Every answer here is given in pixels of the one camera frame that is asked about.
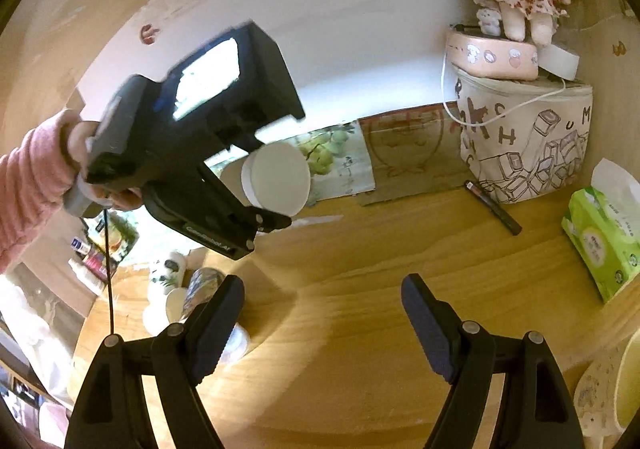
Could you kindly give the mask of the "pink sleeved left forearm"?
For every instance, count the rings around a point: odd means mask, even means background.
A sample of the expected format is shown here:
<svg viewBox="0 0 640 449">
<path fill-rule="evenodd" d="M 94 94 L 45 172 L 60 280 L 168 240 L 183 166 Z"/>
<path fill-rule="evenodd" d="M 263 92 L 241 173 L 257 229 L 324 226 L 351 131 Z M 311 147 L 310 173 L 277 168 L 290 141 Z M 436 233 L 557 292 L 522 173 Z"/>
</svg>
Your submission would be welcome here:
<svg viewBox="0 0 640 449">
<path fill-rule="evenodd" d="M 1 268 L 7 269 L 40 234 L 76 180 L 63 132 L 79 122 L 63 110 L 28 131 L 1 158 Z"/>
</svg>

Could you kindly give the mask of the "left hand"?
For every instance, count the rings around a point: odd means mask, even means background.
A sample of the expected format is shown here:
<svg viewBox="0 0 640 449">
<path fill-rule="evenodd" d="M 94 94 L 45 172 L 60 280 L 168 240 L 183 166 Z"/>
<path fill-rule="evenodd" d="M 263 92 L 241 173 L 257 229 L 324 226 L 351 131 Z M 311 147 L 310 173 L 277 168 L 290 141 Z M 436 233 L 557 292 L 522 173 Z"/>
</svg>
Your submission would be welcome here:
<svg viewBox="0 0 640 449">
<path fill-rule="evenodd" d="M 89 140 L 93 137 L 99 123 L 80 120 L 65 124 L 61 132 L 61 151 L 67 163 L 75 170 L 80 192 L 92 202 L 106 204 L 119 211 L 132 211 L 142 206 L 141 190 L 130 188 L 122 191 L 109 191 L 102 186 L 88 184 L 85 175 L 89 163 Z"/>
</svg>

